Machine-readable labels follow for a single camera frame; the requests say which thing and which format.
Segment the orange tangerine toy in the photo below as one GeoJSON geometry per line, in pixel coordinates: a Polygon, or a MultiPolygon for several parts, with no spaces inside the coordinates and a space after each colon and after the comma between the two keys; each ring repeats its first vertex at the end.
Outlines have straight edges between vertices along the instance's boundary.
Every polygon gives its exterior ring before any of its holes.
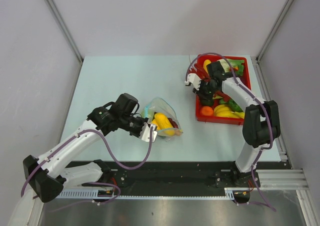
{"type": "Polygon", "coordinates": [[[203,106],[201,109],[200,109],[200,113],[201,115],[203,116],[213,116],[214,115],[214,110],[212,107],[210,106],[203,106]]]}

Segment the yellow corn toy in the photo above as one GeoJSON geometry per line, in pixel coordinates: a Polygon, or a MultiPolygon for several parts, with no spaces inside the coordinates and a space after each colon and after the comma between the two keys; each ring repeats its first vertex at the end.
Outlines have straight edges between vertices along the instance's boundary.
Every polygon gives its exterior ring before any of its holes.
{"type": "Polygon", "coordinates": [[[206,59],[204,62],[203,62],[203,69],[208,73],[208,65],[211,64],[211,60],[209,59],[206,59]]]}

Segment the yellow bell pepper toy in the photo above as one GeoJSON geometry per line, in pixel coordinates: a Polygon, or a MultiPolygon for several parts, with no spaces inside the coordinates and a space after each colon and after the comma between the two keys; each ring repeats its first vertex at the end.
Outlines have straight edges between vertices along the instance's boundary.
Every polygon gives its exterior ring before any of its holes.
{"type": "Polygon", "coordinates": [[[152,124],[157,126],[157,132],[160,136],[172,137],[174,136],[174,128],[169,122],[168,118],[162,113],[156,113],[152,124]]]}

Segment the clear blue zip bag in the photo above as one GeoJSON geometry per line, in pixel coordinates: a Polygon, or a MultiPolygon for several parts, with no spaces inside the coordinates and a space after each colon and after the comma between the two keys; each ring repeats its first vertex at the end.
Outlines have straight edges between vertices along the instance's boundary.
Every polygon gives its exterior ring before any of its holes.
{"type": "Polygon", "coordinates": [[[140,114],[148,118],[148,123],[156,126],[157,136],[166,141],[183,134],[176,112],[163,98],[152,99],[141,109],[140,114]]]}

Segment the papaya slice toy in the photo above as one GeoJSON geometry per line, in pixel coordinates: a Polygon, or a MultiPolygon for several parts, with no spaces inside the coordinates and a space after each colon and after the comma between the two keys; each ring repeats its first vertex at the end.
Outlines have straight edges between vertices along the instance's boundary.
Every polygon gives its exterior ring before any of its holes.
{"type": "Polygon", "coordinates": [[[179,129],[178,124],[172,119],[172,118],[168,118],[169,122],[171,123],[171,125],[174,128],[174,132],[176,136],[181,136],[182,135],[182,131],[179,129]]]}

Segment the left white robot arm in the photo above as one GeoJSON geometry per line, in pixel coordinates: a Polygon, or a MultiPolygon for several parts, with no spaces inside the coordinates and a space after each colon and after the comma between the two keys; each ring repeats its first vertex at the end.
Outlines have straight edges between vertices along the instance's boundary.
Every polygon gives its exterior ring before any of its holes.
{"type": "Polygon", "coordinates": [[[66,140],[38,157],[26,157],[23,160],[25,183],[21,193],[30,185],[36,196],[47,203],[73,186],[87,184],[115,188],[113,172],[100,159],[82,166],[69,168],[68,165],[94,142],[106,141],[106,136],[118,129],[152,144],[157,136],[157,126],[149,123],[148,118],[138,116],[138,108],[135,97],[122,93],[116,101],[94,108],[66,140]]]}

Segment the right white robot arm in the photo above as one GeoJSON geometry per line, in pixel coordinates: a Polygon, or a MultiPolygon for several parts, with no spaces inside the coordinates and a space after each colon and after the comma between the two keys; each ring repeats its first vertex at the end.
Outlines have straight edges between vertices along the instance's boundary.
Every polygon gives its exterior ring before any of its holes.
{"type": "Polygon", "coordinates": [[[220,61],[205,60],[196,73],[188,75],[187,84],[194,86],[196,117],[199,121],[241,122],[244,146],[233,162],[229,174],[217,186],[246,187],[259,184],[256,166],[264,151],[273,147],[280,136],[280,117],[275,101],[266,101],[253,94],[242,81],[243,69],[230,66],[226,71],[220,61]]]}

